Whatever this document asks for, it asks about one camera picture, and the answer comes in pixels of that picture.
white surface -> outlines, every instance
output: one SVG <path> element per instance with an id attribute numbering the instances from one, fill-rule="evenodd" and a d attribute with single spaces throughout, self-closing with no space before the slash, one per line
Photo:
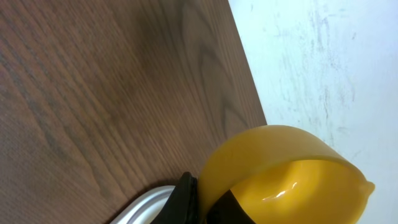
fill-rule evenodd
<path id="1" fill-rule="evenodd" d="M 307 130 L 376 184 L 398 223 L 398 1 L 229 0 L 269 124 Z"/>
<path id="2" fill-rule="evenodd" d="M 135 199 L 111 224 L 150 224 L 166 204 L 173 190 L 174 186 L 149 190 Z"/>

